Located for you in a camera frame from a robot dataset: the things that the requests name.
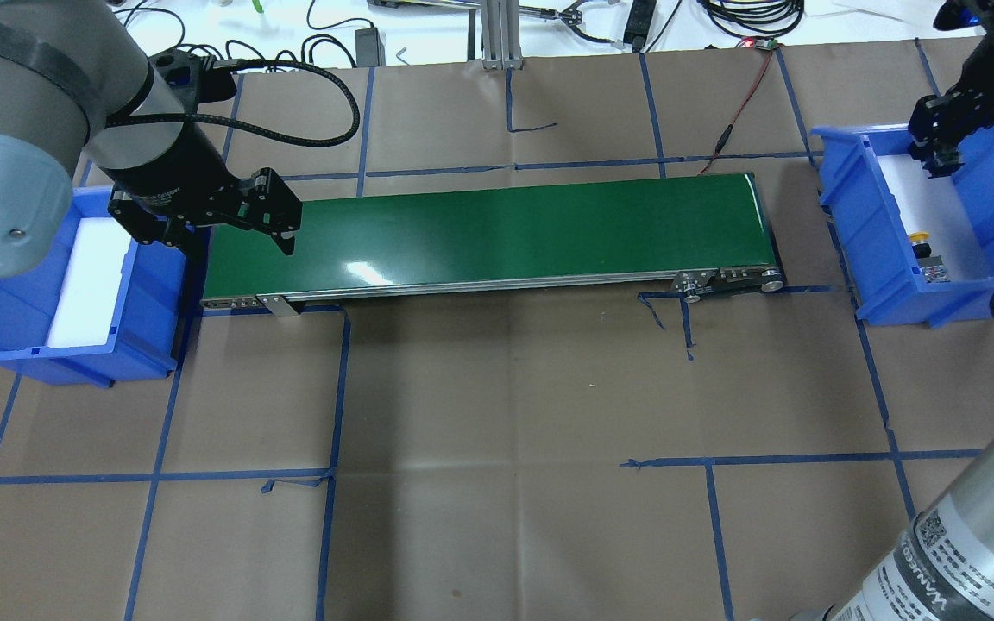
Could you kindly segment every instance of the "barcode sticker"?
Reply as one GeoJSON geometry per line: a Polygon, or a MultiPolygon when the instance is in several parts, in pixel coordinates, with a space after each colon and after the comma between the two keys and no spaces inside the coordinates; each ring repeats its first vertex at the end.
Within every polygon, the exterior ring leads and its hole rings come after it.
{"type": "Polygon", "coordinates": [[[994,617],[994,553],[966,525],[950,495],[923,516],[915,535],[931,565],[950,586],[994,617]]]}

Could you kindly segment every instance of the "green conveyor belt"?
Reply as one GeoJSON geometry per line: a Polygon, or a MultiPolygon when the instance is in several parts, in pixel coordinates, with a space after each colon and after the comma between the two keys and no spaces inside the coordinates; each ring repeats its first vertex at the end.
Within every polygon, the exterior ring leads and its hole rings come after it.
{"type": "Polygon", "coordinates": [[[776,265],[750,174],[306,202],[297,248],[214,231],[204,300],[671,278],[776,265]]]}

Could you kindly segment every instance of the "white foam insert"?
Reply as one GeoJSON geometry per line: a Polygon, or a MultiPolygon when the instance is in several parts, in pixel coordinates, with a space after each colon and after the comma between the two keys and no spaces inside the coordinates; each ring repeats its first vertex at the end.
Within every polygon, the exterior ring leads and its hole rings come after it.
{"type": "Polygon", "coordinates": [[[934,256],[941,256],[951,280],[991,276],[991,264],[979,245],[958,189],[949,177],[931,179],[908,154],[877,158],[888,189],[896,197],[907,233],[930,233],[934,256]]]}
{"type": "Polygon", "coordinates": [[[48,347],[105,345],[131,237],[113,217],[84,217],[48,330],[48,347]]]}

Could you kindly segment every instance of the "blue light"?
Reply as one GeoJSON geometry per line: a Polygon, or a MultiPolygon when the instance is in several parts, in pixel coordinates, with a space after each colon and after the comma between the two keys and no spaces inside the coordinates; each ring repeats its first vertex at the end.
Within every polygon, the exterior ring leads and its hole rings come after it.
{"type": "Polygon", "coordinates": [[[961,10],[961,21],[967,26],[979,24],[979,17],[975,16],[969,9],[961,10]]]}

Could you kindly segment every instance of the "blue plastic bin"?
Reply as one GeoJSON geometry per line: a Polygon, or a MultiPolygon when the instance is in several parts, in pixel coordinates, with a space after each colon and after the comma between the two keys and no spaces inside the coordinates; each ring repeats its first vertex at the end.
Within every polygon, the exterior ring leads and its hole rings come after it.
{"type": "Polygon", "coordinates": [[[45,346],[79,220],[108,217],[109,201],[108,187],[75,190],[72,208],[44,261],[30,272],[0,279],[0,367],[44,384],[102,388],[116,380],[163,378],[174,370],[171,343],[186,259],[162,245],[129,244],[104,345],[45,346]]]}
{"type": "Polygon", "coordinates": [[[812,133],[823,137],[821,201],[831,208],[859,292],[857,316],[873,325],[927,322],[932,327],[989,317],[987,300],[994,292],[994,127],[962,142],[966,164],[952,177],[991,276],[949,283],[923,278],[899,205],[877,160],[907,154],[907,127],[817,127],[812,133]]]}

